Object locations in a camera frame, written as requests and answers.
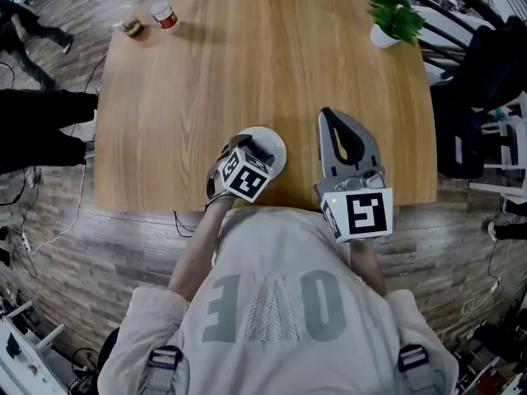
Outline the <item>black metal railing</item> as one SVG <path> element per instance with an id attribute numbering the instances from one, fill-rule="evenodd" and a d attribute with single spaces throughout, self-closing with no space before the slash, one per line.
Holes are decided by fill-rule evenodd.
<path id="1" fill-rule="evenodd" d="M 487 18 L 462 14 L 444 8 L 433 0 L 409 0 L 412 8 L 425 20 L 417 41 L 426 70 L 433 76 L 445 75 L 463 61 L 476 30 L 486 26 L 495 30 L 501 24 Z"/>

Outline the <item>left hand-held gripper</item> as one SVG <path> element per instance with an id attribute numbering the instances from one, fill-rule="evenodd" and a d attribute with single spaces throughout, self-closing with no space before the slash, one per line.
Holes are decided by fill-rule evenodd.
<path id="1" fill-rule="evenodd" d="M 230 139 L 218 161 L 224 189 L 254 202 L 271 180 L 274 155 L 243 133 Z"/>

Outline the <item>person's right forearm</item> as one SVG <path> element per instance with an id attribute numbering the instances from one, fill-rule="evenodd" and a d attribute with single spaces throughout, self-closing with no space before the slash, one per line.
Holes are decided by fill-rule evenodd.
<path id="1" fill-rule="evenodd" d="M 374 292 L 385 297 L 388 294 L 387 285 L 380 264 L 375 255 L 375 247 L 371 240 L 354 240 L 350 247 L 350 268 Z"/>

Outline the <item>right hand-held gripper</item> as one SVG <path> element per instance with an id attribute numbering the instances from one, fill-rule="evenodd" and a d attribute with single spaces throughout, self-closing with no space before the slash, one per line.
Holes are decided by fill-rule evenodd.
<path id="1" fill-rule="evenodd" d="M 393 232 L 393 189 L 382 169 L 363 170 L 347 178 L 341 170 L 380 164 L 377 142 L 352 116 L 323 107 L 319 114 L 319 154 L 324 179 L 315 185 L 319 204 L 339 243 L 376 239 Z"/>

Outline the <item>green plant in white pot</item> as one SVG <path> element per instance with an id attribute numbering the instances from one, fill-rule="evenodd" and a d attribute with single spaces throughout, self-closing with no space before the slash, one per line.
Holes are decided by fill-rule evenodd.
<path id="1" fill-rule="evenodd" d="M 399 42 L 414 46 L 424 26 L 425 19 L 416 12 L 409 0 L 368 0 L 367 10 L 374 25 L 371 42 L 380 49 L 387 49 Z"/>

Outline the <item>person's left forearm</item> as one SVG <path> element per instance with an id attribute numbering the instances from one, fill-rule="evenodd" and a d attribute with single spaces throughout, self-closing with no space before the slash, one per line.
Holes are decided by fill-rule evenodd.
<path id="1" fill-rule="evenodd" d="M 221 196 L 208 205 L 202 220 L 175 264 L 167 290 L 191 302 L 208 276 L 222 222 L 236 197 Z"/>

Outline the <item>clear bottle with red label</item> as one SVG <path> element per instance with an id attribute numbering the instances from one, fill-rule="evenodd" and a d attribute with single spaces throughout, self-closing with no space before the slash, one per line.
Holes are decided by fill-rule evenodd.
<path id="1" fill-rule="evenodd" d="M 160 28 L 166 32 L 174 33 L 179 25 L 168 0 L 146 0 L 148 10 Z"/>

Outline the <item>white round plate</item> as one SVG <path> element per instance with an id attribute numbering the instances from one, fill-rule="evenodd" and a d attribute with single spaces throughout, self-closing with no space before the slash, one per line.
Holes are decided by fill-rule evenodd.
<path id="1" fill-rule="evenodd" d="M 287 149 L 282 138 L 271 128 L 263 126 L 246 128 L 240 134 L 251 135 L 256 146 L 273 156 L 273 161 L 266 160 L 265 164 L 272 170 L 271 179 L 277 178 L 287 162 Z"/>

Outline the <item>person's left hand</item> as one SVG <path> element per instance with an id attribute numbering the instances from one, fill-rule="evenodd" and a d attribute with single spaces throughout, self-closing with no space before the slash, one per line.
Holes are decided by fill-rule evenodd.
<path id="1" fill-rule="evenodd" d="M 226 190 L 220 173 L 220 165 L 222 162 L 226 161 L 230 155 L 230 143 L 227 142 L 222 148 L 220 155 L 218 156 L 215 164 L 210 168 L 207 174 L 207 186 L 206 186 L 206 196 L 207 196 L 207 206 L 214 203 L 220 198 L 230 198 L 235 200 L 236 196 L 234 193 Z"/>

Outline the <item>person's white printed shirt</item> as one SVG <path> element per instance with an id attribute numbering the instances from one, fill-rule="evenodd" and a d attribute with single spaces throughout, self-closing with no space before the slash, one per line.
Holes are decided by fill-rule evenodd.
<path id="1" fill-rule="evenodd" d="M 404 395 L 398 358 L 427 350 L 437 395 L 459 366 L 409 290 L 374 292 L 318 213 L 230 209 L 191 302 L 139 287 L 98 379 L 100 395 L 142 395 L 151 352 L 176 346 L 175 395 Z"/>

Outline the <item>wooden table with white legs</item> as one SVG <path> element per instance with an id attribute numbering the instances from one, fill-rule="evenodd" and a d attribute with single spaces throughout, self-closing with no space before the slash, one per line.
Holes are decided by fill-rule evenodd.
<path id="1" fill-rule="evenodd" d="M 174 33 L 140 9 L 140 36 L 115 32 L 110 42 L 96 118 L 100 209 L 200 211 L 221 148 L 252 126 L 275 130 L 287 148 L 259 204 L 314 208 L 323 107 L 375 136 L 396 205 L 436 200 L 421 51 L 377 48 L 367 0 L 170 1 Z"/>

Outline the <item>black office chair with jacket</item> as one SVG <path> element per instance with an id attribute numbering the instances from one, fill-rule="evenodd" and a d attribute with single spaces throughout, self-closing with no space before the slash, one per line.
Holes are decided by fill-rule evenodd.
<path id="1" fill-rule="evenodd" d="M 527 92 L 527 25 L 516 16 L 476 29 L 453 77 L 430 87 L 437 170 L 450 179 L 483 175 L 485 114 Z"/>

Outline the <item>white shelf unit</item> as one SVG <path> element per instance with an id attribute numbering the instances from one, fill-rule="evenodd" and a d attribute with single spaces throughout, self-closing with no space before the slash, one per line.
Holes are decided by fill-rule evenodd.
<path id="1" fill-rule="evenodd" d="M 492 111 L 495 116 L 482 126 L 485 136 L 496 136 L 500 143 L 500 160 L 483 165 L 487 170 L 515 171 L 523 174 L 520 186 L 470 182 L 472 190 L 499 193 L 516 204 L 527 202 L 527 93 L 522 92 L 508 105 Z"/>

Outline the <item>clear plastic drink cup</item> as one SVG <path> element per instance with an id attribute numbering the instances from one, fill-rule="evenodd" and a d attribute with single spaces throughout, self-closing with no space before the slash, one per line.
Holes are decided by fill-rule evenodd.
<path id="1" fill-rule="evenodd" d="M 143 24 L 130 5 L 123 5 L 118 8 L 112 27 L 114 30 L 120 30 L 130 38 L 140 35 L 143 31 Z"/>

